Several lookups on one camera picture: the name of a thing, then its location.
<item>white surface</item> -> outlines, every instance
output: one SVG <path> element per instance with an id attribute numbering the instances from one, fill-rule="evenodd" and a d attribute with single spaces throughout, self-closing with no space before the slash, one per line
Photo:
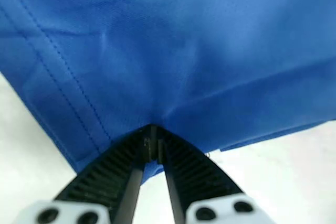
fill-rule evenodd
<path id="1" fill-rule="evenodd" d="M 96 224 L 110 224 L 107 207 L 100 204 L 70 201 L 41 200 L 20 211 L 14 224 L 36 224 L 36 219 L 41 212 L 47 209 L 57 209 L 58 214 L 52 224 L 76 224 L 77 220 L 85 213 L 94 212 L 98 220 Z"/>
<path id="2" fill-rule="evenodd" d="M 212 152 L 279 224 L 336 223 L 336 122 L 276 140 Z M 51 199 L 73 177 L 60 152 L 0 75 L 0 220 Z M 165 177 L 141 188 L 134 223 L 174 223 Z"/>
<path id="3" fill-rule="evenodd" d="M 237 212 L 234 208 L 237 202 L 248 203 L 253 211 Z M 211 224 L 275 224 L 251 197 L 243 193 L 191 203 L 186 213 L 186 224 L 205 224 L 204 220 L 197 218 L 197 211 L 203 207 L 211 209 L 216 215 Z"/>

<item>blue fabric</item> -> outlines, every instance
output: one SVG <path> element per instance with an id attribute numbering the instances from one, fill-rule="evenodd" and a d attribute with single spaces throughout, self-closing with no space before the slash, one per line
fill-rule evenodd
<path id="1" fill-rule="evenodd" d="M 336 0 L 0 0 L 0 49 L 76 171 L 148 123 L 208 152 L 336 118 Z"/>

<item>stitching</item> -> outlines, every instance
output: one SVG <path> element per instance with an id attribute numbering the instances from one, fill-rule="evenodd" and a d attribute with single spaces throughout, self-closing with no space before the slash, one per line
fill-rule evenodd
<path id="1" fill-rule="evenodd" d="M 88 96 L 84 93 L 84 90 L 82 88 L 82 86 L 80 85 L 78 79 L 76 78 L 76 76 L 74 75 L 74 73 L 71 71 L 68 62 L 65 60 L 64 56 L 62 55 L 62 53 L 60 52 L 60 50 L 57 48 L 56 44 L 54 43 L 54 41 L 51 39 L 51 37 L 43 30 L 43 28 L 41 27 L 41 25 L 38 23 L 37 19 L 33 16 L 33 14 L 31 13 L 31 11 L 28 9 L 27 5 L 23 2 L 23 0 L 18 0 L 20 2 L 20 4 L 22 5 L 22 7 L 26 10 L 27 14 L 30 16 L 30 18 L 32 19 L 32 21 L 34 22 L 34 24 L 36 25 L 36 27 L 44 34 L 44 36 L 49 40 L 50 44 L 52 45 L 52 47 L 54 48 L 55 52 L 58 54 L 58 56 L 62 59 L 64 65 L 66 66 L 67 70 L 69 71 L 71 77 L 74 79 L 74 81 L 76 82 L 81 94 L 83 95 L 84 99 L 86 100 L 86 102 L 89 104 L 89 106 L 91 107 L 91 109 L 93 110 L 93 113 L 99 123 L 99 125 L 101 126 L 105 136 L 111 140 L 111 136 L 109 135 L 109 133 L 106 131 L 105 127 L 103 126 L 100 116 L 97 113 L 96 108 L 93 106 L 93 104 L 90 102 Z"/>
<path id="2" fill-rule="evenodd" d="M 62 88 L 60 87 L 60 85 L 58 84 L 58 82 L 56 81 L 54 75 L 50 72 L 49 68 L 47 67 L 47 65 L 45 64 L 43 58 L 41 57 L 39 51 L 35 48 L 35 46 L 28 40 L 27 36 L 18 29 L 18 27 L 15 25 L 14 21 L 10 18 L 10 16 L 7 14 L 7 12 L 5 11 L 5 9 L 0 5 L 0 10 L 2 11 L 2 13 L 4 14 L 4 16 L 7 18 L 7 20 L 9 21 L 9 23 L 12 25 L 12 27 L 26 40 L 27 44 L 29 45 L 29 47 L 33 50 L 34 54 L 36 55 L 37 59 L 39 59 L 39 61 L 42 63 L 43 67 L 45 68 L 45 70 L 47 71 L 47 73 L 49 74 L 49 76 L 51 77 L 51 79 L 53 80 L 53 82 L 55 83 L 57 89 L 59 90 L 59 92 L 62 94 L 62 96 L 64 97 L 64 99 L 66 100 L 66 102 L 68 103 L 68 105 L 71 107 L 71 109 L 73 110 L 75 116 L 77 117 L 77 119 L 79 120 L 81 126 L 83 127 L 83 129 L 85 130 L 85 132 L 88 134 L 89 139 L 91 140 L 91 142 L 93 143 L 96 151 L 98 152 L 98 154 L 100 154 L 99 148 L 97 146 L 97 144 L 93 141 L 93 138 L 90 134 L 90 132 L 88 131 L 88 128 L 84 125 L 83 120 L 80 118 L 79 114 L 77 113 L 77 111 L 75 110 L 74 106 L 71 104 L 70 100 L 67 98 L 67 96 L 64 94 L 64 92 L 62 91 Z"/>

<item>blue cloth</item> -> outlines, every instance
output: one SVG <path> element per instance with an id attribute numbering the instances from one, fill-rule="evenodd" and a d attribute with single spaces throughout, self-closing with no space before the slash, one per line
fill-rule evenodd
<path id="1" fill-rule="evenodd" d="M 336 0 L 0 0 L 0 49 L 76 171 L 149 123 L 208 152 L 336 118 Z"/>

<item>screw hole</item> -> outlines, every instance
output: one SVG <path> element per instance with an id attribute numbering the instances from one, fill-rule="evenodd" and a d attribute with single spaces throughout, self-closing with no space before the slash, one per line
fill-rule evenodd
<path id="1" fill-rule="evenodd" d="M 85 212 L 82 214 L 77 224 L 96 224 L 98 221 L 98 215 L 95 212 Z"/>
<path id="2" fill-rule="evenodd" d="M 216 218 L 216 214 L 210 208 L 201 207 L 196 212 L 196 218 L 198 220 L 213 220 Z"/>
<path id="3" fill-rule="evenodd" d="M 237 212 L 252 212 L 253 211 L 253 207 L 249 203 L 244 202 L 244 201 L 236 202 L 234 207 Z"/>
<path id="4" fill-rule="evenodd" d="M 39 224 L 48 224 L 53 222 L 58 216 L 58 210 L 56 208 L 48 208 L 41 212 L 37 217 Z"/>

